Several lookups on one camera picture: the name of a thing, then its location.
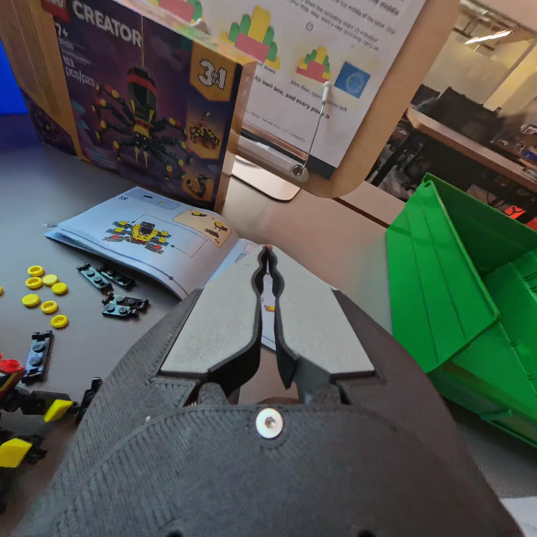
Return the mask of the plywood display board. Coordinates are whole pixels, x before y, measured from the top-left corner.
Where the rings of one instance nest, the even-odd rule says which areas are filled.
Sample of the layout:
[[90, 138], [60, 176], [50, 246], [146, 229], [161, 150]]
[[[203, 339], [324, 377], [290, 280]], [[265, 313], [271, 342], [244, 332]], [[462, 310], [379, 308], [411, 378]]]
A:
[[426, 1], [339, 167], [330, 179], [309, 172], [302, 190], [321, 198], [351, 193], [366, 179], [396, 123], [452, 31], [459, 1]]

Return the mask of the background wooden desk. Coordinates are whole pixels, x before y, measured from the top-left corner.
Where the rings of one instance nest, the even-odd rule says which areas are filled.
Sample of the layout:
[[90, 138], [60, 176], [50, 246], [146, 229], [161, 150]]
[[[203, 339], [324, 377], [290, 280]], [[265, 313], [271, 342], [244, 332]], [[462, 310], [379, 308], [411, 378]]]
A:
[[413, 128], [426, 137], [536, 193], [536, 182], [532, 181], [522, 165], [514, 163], [411, 107], [406, 110], [406, 117]]

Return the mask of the group of yellow round studs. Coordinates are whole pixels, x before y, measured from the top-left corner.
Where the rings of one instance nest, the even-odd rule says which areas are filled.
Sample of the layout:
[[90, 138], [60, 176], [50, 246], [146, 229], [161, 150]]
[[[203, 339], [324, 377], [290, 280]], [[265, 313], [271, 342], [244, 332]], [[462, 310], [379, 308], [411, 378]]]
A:
[[47, 326], [49, 318], [59, 316], [52, 326], [68, 324], [62, 301], [70, 288], [54, 271], [37, 263], [1, 267], [1, 329], [38, 319]]

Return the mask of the black yellow red lego model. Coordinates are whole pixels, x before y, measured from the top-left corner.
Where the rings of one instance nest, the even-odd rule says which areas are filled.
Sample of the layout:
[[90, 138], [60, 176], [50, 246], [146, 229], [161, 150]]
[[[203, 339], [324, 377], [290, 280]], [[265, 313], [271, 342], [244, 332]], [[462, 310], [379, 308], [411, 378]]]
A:
[[[1, 357], [1, 412], [20, 410], [24, 415], [41, 416], [44, 422], [60, 420], [68, 413], [77, 412], [78, 404], [69, 395], [32, 391], [18, 388], [25, 367], [15, 359]], [[35, 465], [47, 451], [42, 449], [43, 438], [39, 435], [17, 435], [1, 428], [1, 515], [8, 505], [9, 472], [23, 464]]]

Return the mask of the purple and yellow lego box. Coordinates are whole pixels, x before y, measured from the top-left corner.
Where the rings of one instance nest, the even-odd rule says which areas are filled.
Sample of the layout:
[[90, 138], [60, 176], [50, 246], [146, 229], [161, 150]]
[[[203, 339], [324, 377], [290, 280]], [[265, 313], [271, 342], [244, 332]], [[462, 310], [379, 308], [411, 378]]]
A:
[[199, 1], [1, 1], [1, 41], [43, 144], [220, 213], [257, 62]]

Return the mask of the lego instruction booklet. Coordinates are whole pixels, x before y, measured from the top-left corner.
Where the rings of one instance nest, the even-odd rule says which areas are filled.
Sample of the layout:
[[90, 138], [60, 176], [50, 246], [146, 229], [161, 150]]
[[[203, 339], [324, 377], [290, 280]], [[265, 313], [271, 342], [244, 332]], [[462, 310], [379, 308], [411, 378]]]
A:
[[258, 247], [239, 238], [219, 214], [140, 187], [59, 223], [45, 236], [104, 259], [100, 267], [113, 263], [151, 277], [180, 300]]

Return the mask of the white board stand base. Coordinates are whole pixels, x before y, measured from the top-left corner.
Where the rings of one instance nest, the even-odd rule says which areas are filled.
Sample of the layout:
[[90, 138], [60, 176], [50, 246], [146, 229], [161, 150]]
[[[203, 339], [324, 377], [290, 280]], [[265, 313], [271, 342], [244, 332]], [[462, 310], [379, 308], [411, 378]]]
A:
[[275, 201], [290, 202], [309, 180], [308, 155], [260, 134], [242, 130], [232, 177]]

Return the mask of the green plastic bin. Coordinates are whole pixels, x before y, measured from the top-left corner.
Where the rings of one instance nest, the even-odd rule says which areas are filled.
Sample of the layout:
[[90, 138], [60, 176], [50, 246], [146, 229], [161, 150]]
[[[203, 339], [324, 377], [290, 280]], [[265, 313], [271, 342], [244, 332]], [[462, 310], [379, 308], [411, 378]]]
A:
[[393, 336], [441, 396], [536, 447], [536, 232], [427, 174], [386, 243]]

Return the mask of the group of black lego plates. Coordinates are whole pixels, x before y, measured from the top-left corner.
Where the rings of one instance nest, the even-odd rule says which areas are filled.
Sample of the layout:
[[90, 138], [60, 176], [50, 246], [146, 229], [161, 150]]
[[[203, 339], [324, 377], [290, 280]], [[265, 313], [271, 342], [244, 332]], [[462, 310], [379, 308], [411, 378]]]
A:
[[[137, 319], [140, 313], [145, 313], [148, 310], [149, 301], [147, 299], [134, 298], [114, 291], [114, 285], [127, 291], [133, 285], [132, 279], [125, 277], [114, 269], [108, 266], [95, 268], [91, 264], [85, 263], [78, 266], [77, 271], [103, 295], [104, 317]], [[65, 318], [68, 321], [65, 327], [52, 326], [52, 321], [59, 321], [61, 319], [59, 316], [50, 318], [50, 326], [55, 330], [66, 328], [69, 325], [69, 319], [66, 315]], [[26, 359], [25, 373], [21, 381], [23, 385], [31, 386], [43, 381], [46, 376], [53, 339], [54, 332], [51, 330], [34, 332], [32, 334], [31, 345]]]

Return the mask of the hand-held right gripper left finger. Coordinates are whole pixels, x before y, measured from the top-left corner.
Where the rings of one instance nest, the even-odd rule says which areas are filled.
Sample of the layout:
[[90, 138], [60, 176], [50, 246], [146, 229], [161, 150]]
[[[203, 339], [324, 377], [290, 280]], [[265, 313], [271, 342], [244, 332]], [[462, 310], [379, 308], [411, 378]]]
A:
[[226, 397], [257, 372], [267, 247], [260, 245], [194, 295], [160, 374], [217, 384]]

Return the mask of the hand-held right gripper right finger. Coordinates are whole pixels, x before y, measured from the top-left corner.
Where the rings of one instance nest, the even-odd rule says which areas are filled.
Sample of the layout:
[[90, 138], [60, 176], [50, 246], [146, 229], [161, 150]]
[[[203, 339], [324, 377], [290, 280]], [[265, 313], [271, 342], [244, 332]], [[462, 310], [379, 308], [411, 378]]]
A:
[[267, 249], [275, 298], [277, 364], [285, 387], [313, 395], [338, 381], [372, 378], [375, 367], [337, 291], [276, 247]]

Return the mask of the white printed instruction poster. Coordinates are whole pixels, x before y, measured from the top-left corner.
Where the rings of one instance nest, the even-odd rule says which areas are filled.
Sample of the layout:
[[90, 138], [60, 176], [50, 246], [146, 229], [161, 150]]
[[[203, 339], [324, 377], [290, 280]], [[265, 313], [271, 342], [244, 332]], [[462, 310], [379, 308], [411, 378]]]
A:
[[201, 4], [211, 35], [258, 61], [249, 128], [336, 168], [425, 1]]

